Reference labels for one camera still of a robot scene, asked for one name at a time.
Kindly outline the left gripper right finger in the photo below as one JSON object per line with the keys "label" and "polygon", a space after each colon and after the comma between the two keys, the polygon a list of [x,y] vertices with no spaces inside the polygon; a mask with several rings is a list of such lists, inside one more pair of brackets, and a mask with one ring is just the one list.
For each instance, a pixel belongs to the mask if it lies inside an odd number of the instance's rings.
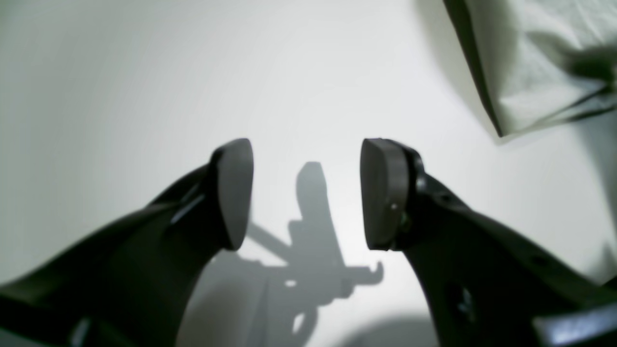
{"label": "left gripper right finger", "polygon": [[397,141],[361,149],[370,250],[401,251],[442,347],[614,347],[616,283],[596,285],[467,206]]}

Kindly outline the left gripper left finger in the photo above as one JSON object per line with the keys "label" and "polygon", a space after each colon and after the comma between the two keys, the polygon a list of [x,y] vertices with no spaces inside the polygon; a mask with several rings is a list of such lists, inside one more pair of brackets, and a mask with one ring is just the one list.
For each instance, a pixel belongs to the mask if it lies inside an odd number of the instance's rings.
{"label": "left gripper left finger", "polygon": [[250,140],[1,286],[3,347],[173,347],[201,272],[247,232]]}

